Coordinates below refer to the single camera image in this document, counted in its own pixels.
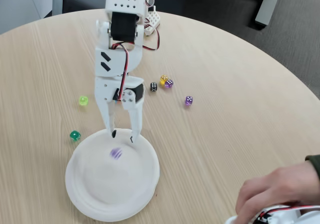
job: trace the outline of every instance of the dark floor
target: dark floor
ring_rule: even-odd
[[[186,0],[184,15],[260,48],[320,98],[320,0],[278,0],[269,26],[257,30],[254,19],[261,2]]]

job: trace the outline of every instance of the round table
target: round table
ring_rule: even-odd
[[[145,80],[141,134],[154,146],[154,197],[124,224],[223,224],[249,178],[320,153],[320,101],[267,54],[213,26],[160,13],[160,49],[131,75]],[[96,19],[88,10],[0,36],[0,220],[93,224],[68,198],[67,163],[104,129],[94,98]],[[155,37],[146,38],[155,45]],[[172,89],[150,92],[161,75]],[[89,97],[81,107],[81,95]],[[186,96],[193,104],[186,108]],[[130,128],[116,105],[115,126]],[[72,130],[81,140],[69,138]]]

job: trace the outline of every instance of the sleeve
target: sleeve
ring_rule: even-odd
[[[311,162],[320,179],[320,155],[307,156],[305,160]]]

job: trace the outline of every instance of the white robotic arm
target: white robotic arm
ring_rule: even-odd
[[[259,214],[248,224],[320,224],[320,211],[312,211],[301,215],[301,209],[312,209],[312,207],[308,206],[297,208],[275,206],[264,209],[261,213],[263,214],[267,211],[275,210],[278,208],[283,208],[285,210],[276,211],[264,217],[260,217],[261,214]],[[236,218],[237,217],[229,218],[225,224],[233,224]]]
[[[134,142],[142,129],[145,88],[142,78],[128,73],[142,58],[148,6],[146,0],[106,0],[105,12],[109,21],[96,22],[99,41],[95,49],[95,99],[105,127],[113,137],[116,136],[115,100],[121,101],[129,112]],[[134,43],[134,48],[114,49],[112,40]]]

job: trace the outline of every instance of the human hand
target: human hand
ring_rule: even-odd
[[[245,181],[236,202],[234,224],[248,224],[263,208],[296,202],[320,204],[320,180],[309,161]]]

